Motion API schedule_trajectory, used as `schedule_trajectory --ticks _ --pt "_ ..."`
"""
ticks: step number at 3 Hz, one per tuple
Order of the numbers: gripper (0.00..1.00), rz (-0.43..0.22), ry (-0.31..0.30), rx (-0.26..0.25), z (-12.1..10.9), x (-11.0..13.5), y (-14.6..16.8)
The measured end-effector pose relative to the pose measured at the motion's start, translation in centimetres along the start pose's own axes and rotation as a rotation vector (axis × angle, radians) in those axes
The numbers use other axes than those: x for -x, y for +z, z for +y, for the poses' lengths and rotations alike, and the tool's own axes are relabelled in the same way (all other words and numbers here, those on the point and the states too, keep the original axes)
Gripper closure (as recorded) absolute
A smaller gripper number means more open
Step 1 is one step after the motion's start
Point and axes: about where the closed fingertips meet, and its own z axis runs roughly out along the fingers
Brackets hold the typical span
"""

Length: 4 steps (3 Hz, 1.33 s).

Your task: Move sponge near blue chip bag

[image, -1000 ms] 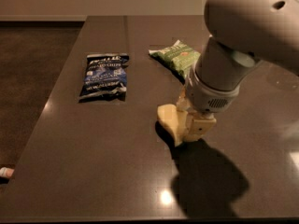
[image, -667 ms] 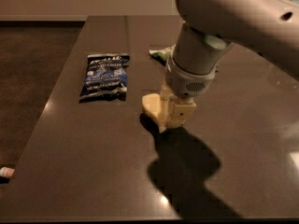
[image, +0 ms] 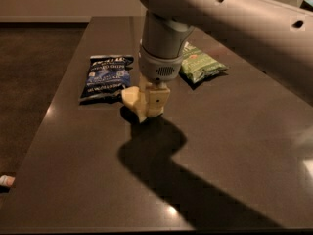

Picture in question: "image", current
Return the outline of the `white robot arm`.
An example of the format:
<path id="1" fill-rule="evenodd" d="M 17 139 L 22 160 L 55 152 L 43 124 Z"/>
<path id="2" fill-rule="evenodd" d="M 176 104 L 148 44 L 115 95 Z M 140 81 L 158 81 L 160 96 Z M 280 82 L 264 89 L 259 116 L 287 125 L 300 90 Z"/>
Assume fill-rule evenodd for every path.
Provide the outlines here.
<path id="1" fill-rule="evenodd" d="M 139 0 L 146 8 L 139 51 L 139 120 L 163 113 L 166 83 L 177 76 L 182 49 L 196 27 L 313 101 L 313 13 L 273 0 Z"/>

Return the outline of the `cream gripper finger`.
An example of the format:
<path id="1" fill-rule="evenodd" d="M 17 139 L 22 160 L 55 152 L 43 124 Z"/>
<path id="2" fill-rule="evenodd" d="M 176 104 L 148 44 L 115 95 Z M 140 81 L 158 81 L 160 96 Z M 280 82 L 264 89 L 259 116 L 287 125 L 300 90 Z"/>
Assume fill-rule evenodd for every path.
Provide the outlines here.
<path id="1" fill-rule="evenodd" d="M 158 107 L 150 104 L 147 110 L 147 117 L 148 118 L 155 118 L 160 116 L 163 113 L 163 107 Z"/>
<path id="2" fill-rule="evenodd" d="M 136 103 L 136 115 L 137 115 L 140 123 L 144 122 L 148 118 L 147 117 L 147 108 L 146 108 L 145 103 L 142 103 L 142 102 Z"/>

